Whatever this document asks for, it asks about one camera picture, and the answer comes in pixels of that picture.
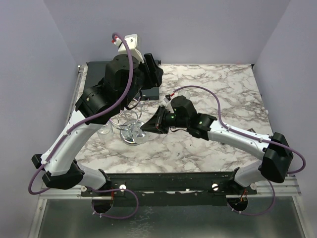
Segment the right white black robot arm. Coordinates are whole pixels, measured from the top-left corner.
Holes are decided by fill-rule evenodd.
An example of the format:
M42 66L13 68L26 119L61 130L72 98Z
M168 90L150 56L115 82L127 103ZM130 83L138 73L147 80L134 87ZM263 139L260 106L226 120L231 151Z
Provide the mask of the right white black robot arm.
M257 161L234 170L228 181L231 193L239 194L250 184L264 179L274 183L284 182L293 153L283 134L256 134L221 124L216 117L198 113L193 103L184 96L177 96L169 104L171 110L160 106L141 126L141 130L167 134L171 127L185 129L195 138L224 143L256 157Z

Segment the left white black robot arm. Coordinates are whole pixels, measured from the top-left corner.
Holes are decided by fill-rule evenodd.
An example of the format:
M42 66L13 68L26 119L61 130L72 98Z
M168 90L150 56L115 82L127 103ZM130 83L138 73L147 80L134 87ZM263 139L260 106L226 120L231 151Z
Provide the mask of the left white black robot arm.
M76 185L91 187L99 196L109 192L106 173L81 165L75 157L89 138L110 118L128 109L130 102L145 90L158 88L163 70L151 53L144 62L128 55L117 55L111 61L88 63L86 82L75 110L53 146L44 154L35 154L32 162L45 173L47 188L70 189Z

